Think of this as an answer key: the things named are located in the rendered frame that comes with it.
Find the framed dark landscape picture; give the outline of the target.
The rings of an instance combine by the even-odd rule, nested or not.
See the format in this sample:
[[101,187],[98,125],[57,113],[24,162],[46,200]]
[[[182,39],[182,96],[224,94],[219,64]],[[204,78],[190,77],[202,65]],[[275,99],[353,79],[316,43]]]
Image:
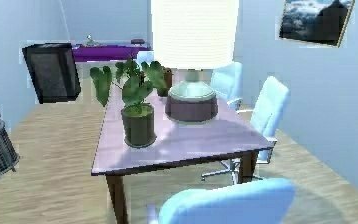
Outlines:
[[339,47],[355,0],[284,0],[282,39]]

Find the table lamp white shade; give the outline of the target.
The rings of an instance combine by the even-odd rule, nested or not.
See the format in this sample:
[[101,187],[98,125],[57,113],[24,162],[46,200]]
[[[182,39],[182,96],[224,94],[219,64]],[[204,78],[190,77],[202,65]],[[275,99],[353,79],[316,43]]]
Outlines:
[[184,79],[168,90],[165,113],[200,123],[218,113],[216,92],[200,79],[232,62],[239,0],[151,0],[154,58]]

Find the light blue office chair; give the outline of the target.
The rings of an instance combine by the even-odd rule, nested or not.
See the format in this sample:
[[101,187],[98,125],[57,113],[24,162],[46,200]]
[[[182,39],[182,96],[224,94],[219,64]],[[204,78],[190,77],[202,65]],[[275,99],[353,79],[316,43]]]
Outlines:
[[242,102],[243,65],[240,62],[216,68],[212,71],[210,86],[218,98],[238,110]]
[[237,113],[252,113],[251,125],[272,144],[270,149],[243,158],[229,159],[228,162],[221,161],[224,170],[203,173],[200,176],[201,180],[227,173],[231,175],[233,184],[240,183],[244,178],[249,181],[260,179],[260,176],[254,175],[255,166],[269,164],[271,161],[273,149],[277,143],[275,132],[283,115],[289,93],[289,89],[283,83],[274,76],[269,76],[262,86],[254,108],[237,110]]
[[187,189],[160,210],[147,205],[147,224],[281,224],[296,193],[284,178],[216,189]]

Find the purple bed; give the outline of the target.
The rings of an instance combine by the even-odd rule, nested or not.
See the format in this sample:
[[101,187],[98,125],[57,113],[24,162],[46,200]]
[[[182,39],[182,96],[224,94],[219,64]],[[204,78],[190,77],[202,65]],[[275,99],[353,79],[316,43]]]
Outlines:
[[129,56],[136,57],[140,51],[149,51],[149,46],[138,45],[101,45],[88,47],[75,45],[72,48],[73,56],[76,62],[89,61],[111,61],[111,60],[127,60]]

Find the brown vase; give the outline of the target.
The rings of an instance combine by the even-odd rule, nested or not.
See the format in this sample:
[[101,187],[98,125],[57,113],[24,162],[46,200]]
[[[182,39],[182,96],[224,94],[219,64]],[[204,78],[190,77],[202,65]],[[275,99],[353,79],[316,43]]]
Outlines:
[[172,70],[168,67],[164,67],[163,68],[163,72],[164,72],[164,80],[166,83],[166,87],[164,89],[158,89],[157,90],[157,94],[160,97],[167,97],[168,96],[168,91],[169,89],[172,87]]

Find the pale purple dining table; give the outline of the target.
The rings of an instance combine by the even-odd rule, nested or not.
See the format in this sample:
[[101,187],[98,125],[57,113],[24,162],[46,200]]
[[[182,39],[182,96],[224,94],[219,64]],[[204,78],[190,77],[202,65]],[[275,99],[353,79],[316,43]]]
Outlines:
[[245,183],[252,176],[258,153],[273,148],[222,100],[214,119],[192,125],[169,119],[166,100],[156,93],[146,101],[154,107],[156,140],[146,148],[131,148],[124,142],[121,90],[111,86],[91,174],[106,177],[115,224],[129,224],[123,185],[127,175],[238,158],[243,162],[238,181]]

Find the green house plant dark pot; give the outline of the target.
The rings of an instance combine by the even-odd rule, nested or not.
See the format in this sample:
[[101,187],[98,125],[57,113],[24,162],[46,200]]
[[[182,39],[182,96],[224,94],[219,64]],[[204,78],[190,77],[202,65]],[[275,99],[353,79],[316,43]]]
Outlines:
[[154,89],[167,87],[164,80],[164,67],[158,61],[140,65],[129,57],[125,62],[115,64],[116,72],[112,73],[109,66],[102,69],[92,67],[90,77],[95,86],[97,101],[105,107],[110,96],[110,88],[114,81],[120,82],[123,77],[127,80],[121,90],[124,103],[121,118],[125,131],[125,143],[133,148],[144,148],[156,140],[154,131],[154,107],[145,101]]

